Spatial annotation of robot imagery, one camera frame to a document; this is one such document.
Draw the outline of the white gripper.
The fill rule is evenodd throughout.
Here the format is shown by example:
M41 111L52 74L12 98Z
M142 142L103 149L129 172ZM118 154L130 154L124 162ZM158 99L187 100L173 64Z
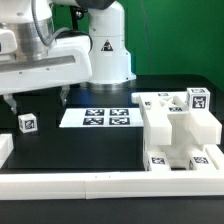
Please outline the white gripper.
M60 38L45 59L0 64L0 95L16 114L13 93L63 86L60 99L65 106L69 85L86 82L92 75L89 51L87 36Z

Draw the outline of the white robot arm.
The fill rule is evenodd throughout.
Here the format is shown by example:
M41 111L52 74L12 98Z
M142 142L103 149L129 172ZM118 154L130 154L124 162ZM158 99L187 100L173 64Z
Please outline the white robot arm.
M92 40L80 32L54 28L55 4L105 10L115 0L0 0L0 96L13 111L15 93L71 84L92 76Z

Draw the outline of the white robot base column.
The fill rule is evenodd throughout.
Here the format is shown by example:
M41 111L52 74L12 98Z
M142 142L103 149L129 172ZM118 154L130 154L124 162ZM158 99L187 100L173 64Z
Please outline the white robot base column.
M136 79L131 54L125 47L125 11L119 2L105 10L89 11L89 34L93 40L89 86L117 90Z

